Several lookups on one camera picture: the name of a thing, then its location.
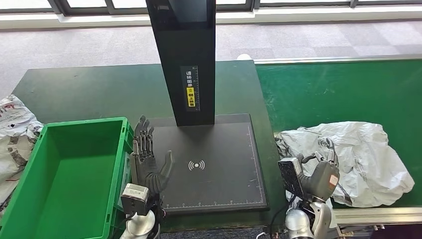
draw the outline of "green table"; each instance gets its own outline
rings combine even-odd
[[[216,114],[251,115],[271,210],[169,217],[165,231],[264,225],[285,203],[277,148],[253,61],[217,62],[215,84]],[[43,123],[123,116],[134,127],[142,114],[173,116],[158,64],[29,70],[13,93]]]
[[[416,151],[422,133],[422,60],[255,64],[217,62],[215,105],[217,114],[251,114],[271,211],[169,218],[166,231],[269,224],[270,217],[285,204],[273,132],[345,120],[382,124],[390,146],[416,184],[387,208],[343,209],[336,205],[337,221],[343,225],[422,222],[422,163]],[[125,116],[134,126],[141,114],[172,116],[160,65],[29,70],[13,93],[43,123]],[[279,217],[276,223],[281,225],[283,220]]]
[[[341,224],[422,222],[422,56],[256,62],[274,132],[320,123],[379,123],[415,186],[375,209],[334,204]]]

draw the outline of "green bin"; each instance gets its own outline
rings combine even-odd
[[[50,123],[0,223],[0,239],[106,239],[133,130],[126,118]]]

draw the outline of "wireless charging symbol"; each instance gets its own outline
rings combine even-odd
[[[205,162],[201,160],[199,163],[194,163],[192,161],[189,161],[188,168],[190,171],[192,171],[194,168],[200,168],[201,170],[205,169]]]

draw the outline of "crumpled plastic bag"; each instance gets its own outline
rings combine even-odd
[[[415,182],[397,153],[388,146],[382,125],[367,122],[323,123],[316,127],[288,130],[276,136],[282,157],[328,149],[318,144],[321,137],[330,137],[338,155],[340,181],[333,193],[335,202],[351,207],[367,208],[391,205],[410,192]],[[310,175],[318,161],[302,164]]]
[[[16,96],[0,100],[0,212],[10,199],[43,128]]]

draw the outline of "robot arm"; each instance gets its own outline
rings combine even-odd
[[[123,210],[130,218],[127,218],[126,230],[120,239],[158,238],[160,223],[165,217],[160,193],[170,179],[174,159],[168,151],[163,167],[158,170],[152,142],[154,127],[148,127],[149,120],[142,116],[135,128],[130,155],[132,169],[137,170],[133,182],[136,184],[127,184],[121,195]]]
[[[298,208],[286,215],[286,227],[290,239],[325,239],[331,223],[331,210],[325,201],[333,194],[340,173],[333,142],[327,138],[324,145],[330,149],[328,160],[318,152],[308,157],[298,155],[278,162],[287,191],[302,201]],[[312,176],[303,174],[302,163],[319,160]]]

